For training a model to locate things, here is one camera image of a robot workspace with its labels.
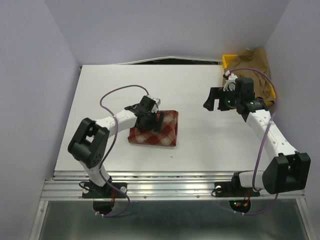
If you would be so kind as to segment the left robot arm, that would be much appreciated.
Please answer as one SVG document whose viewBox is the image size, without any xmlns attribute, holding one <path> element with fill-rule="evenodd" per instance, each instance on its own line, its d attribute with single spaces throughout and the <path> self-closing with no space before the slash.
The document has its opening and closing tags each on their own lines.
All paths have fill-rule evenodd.
<svg viewBox="0 0 320 240">
<path fill-rule="evenodd" d="M 157 116 L 160 104 L 159 98 L 145 95 L 139 103 L 125 107 L 115 115 L 98 120 L 87 117 L 80 122 L 67 151 L 88 174 L 89 181 L 80 184 L 83 190 L 100 197 L 111 193 L 112 178 L 103 166 L 108 139 L 134 127 L 139 130 L 159 131 L 164 118 L 162 113 Z"/>
</svg>

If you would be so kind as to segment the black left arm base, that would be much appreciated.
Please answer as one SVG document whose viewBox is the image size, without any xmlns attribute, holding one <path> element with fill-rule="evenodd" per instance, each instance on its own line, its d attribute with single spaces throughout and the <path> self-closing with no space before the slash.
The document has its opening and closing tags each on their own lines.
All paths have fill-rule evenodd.
<svg viewBox="0 0 320 240">
<path fill-rule="evenodd" d="M 101 187 L 91 181 L 81 181 L 78 185 L 82 188 L 83 199 L 126 198 L 123 192 L 120 193 L 107 184 Z"/>
</svg>

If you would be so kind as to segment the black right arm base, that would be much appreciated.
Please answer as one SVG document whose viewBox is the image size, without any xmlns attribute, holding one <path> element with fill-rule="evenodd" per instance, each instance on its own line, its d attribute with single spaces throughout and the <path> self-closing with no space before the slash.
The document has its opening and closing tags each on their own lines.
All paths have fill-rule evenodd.
<svg viewBox="0 0 320 240">
<path fill-rule="evenodd" d="M 230 181 L 216 181 L 211 192 L 217 198 L 240 198 L 240 197 L 259 197 L 260 193 L 252 187 L 243 187 L 240 183 L 239 175 L 234 174 Z"/>
</svg>

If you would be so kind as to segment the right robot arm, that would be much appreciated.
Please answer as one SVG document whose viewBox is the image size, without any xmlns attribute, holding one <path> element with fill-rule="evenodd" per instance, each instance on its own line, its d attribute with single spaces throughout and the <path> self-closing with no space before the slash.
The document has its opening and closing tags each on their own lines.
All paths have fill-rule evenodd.
<svg viewBox="0 0 320 240">
<path fill-rule="evenodd" d="M 218 110 L 236 110 L 242 116 L 260 139 L 260 149 L 266 151 L 270 160 L 263 171 L 255 168 L 234 173 L 230 182 L 221 185 L 221 191 L 231 190 L 235 195 L 242 195 L 248 189 L 265 190 L 273 195 L 305 189 L 311 158 L 287 141 L 274 123 L 268 106 L 255 97 L 251 78 L 227 80 L 223 87 L 212 87 L 203 107 L 213 111 L 215 100 L 218 100 Z"/>
</svg>

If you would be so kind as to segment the red plaid skirt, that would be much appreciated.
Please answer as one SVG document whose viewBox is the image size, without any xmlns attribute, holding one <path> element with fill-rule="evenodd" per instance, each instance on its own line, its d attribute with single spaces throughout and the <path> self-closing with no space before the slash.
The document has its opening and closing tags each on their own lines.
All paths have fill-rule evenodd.
<svg viewBox="0 0 320 240">
<path fill-rule="evenodd" d="M 175 147 L 178 138 L 178 117 L 176 110 L 160 110 L 155 115 L 158 131 L 133 127 L 127 140 L 130 144 Z"/>
</svg>

